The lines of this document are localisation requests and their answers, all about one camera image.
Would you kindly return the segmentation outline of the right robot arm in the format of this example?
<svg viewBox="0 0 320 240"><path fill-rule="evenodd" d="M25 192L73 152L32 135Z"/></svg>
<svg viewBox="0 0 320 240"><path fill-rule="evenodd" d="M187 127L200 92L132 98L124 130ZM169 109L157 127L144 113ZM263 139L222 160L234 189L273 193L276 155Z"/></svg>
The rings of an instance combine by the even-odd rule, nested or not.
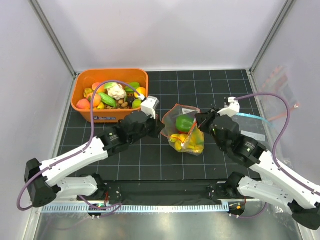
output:
<svg viewBox="0 0 320 240"><path fill-rule="evenodd" d="M215 140L218 148L233 162L251 169L272 181L272 185L255 181L234 172L225 184L230 198L239 195L259 199L291 214L300 225L320 227L320 187L274 158L263 144L241 134L238 123L214 110L195 115L197 127Z"/></svg>

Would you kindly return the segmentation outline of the red zipper clear bag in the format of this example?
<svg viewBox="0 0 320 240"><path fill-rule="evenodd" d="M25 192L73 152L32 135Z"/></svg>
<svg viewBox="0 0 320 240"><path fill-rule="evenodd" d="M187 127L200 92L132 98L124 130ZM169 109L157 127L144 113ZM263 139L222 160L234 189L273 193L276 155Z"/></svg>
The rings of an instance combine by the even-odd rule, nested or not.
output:
<svg viewBox="0 0 320 240"><path fill-rule="evenodd" d="M175 104L162 118L165 125L161 131L169 145L178 153L199 156L205 148L204 133L198 129L196 114L200 109L194 106Z"/></svg>

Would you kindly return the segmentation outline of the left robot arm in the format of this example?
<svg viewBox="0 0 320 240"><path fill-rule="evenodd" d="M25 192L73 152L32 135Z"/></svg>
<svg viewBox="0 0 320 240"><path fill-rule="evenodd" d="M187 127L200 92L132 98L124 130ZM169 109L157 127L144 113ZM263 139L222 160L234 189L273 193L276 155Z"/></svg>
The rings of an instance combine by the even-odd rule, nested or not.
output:
<svg viewBox="0 0 320 240"><path fill-rule="evenodd" d="M61 197L101 200L106 195L106 188L98 174L87 177L70 175L126 151L144 137L157 138L164 128L158 117L152 118L142 111L133 111L74 150L42 162L36 158L29 160L25 166L25 186L22 190L28 192L33 208L44 207Z"/></svg>

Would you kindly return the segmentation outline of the green bell pepper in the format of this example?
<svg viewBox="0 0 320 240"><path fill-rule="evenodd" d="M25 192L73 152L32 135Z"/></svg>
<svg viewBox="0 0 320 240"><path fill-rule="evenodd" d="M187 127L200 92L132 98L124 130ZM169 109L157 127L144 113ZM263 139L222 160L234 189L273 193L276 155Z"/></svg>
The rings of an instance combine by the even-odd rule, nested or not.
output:
<svg viewBox="0 0 320 240"><path fill-rule="evenodd" d="M179 132L188 133L194 123L194 119L186 114L180 115L175 120L175 127Z"/></svg>

